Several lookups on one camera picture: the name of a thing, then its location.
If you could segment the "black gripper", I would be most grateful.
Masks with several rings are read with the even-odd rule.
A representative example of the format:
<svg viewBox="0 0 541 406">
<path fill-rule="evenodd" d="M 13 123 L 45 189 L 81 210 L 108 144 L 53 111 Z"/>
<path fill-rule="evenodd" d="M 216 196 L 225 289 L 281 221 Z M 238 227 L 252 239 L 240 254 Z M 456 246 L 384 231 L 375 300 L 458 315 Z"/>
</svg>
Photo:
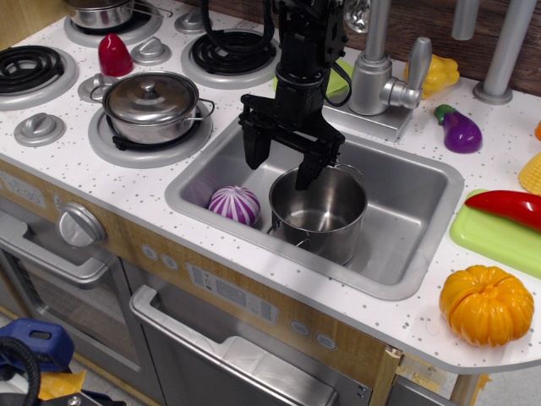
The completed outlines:
<svg viewBox="0 0 541 406">
<path fill-rule="evenodd" d="M 285 36 L 281 39 L 280 62 L 317 63 L 326 68 L 345 55 L 345 38 Z M 303 153 L 296 190 L 306 190 L 327 166 L 337 164 L 344 136 L 325 121 L 322 108 L 326 85 L 320 91 L 301 94 L 279 88 L 275 96 L 244 95 L 239 123 L 243 129 L 245 161 L 253 170 L 269 156 L 273 140 Z"/>
</svg>

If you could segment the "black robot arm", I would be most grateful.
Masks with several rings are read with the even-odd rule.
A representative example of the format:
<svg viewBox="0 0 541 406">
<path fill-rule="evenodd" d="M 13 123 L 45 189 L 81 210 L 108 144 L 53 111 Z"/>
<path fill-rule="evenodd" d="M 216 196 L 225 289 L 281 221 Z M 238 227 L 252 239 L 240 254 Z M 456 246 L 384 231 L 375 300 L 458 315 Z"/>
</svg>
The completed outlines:
<svg viewBox="0 0 541 406">
<path fill-rule="evenodd" d="M 342 1 L 274 1 L 281 57 L 272 98 L 244 95 L 239 123 L 245 161 L 256 169 L 279 142 L 303 154 L 295 187 L 307 189 L 328 166 L 335 166 L 344 136 L 325 121 L 322 108 L 332 71 L 344 75 L 347 34 Z"/>
</svg>

